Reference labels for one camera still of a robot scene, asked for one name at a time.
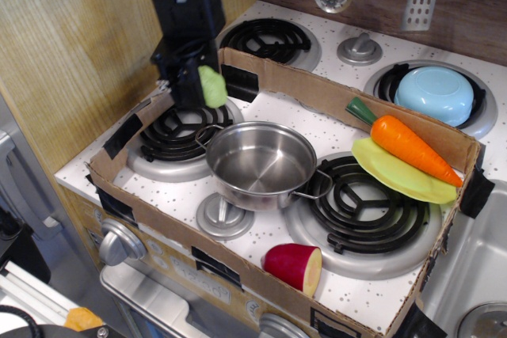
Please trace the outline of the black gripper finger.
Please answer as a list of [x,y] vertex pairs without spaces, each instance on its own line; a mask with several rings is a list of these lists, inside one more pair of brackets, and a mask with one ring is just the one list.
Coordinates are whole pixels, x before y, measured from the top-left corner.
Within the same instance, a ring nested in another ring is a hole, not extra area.
[[205,106],[198,67],[195,59],[187,59],[174,69],[171,94],[176,105],[188,108]]

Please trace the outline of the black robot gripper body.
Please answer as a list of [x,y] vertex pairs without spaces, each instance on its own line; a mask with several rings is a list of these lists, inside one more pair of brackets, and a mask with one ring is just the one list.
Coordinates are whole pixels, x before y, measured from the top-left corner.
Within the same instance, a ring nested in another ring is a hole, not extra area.
[[173,71],[187,59],[218,68],[215,39],[225,26],[222,0],[151,0],[162,38],[151,63],[171,88]]

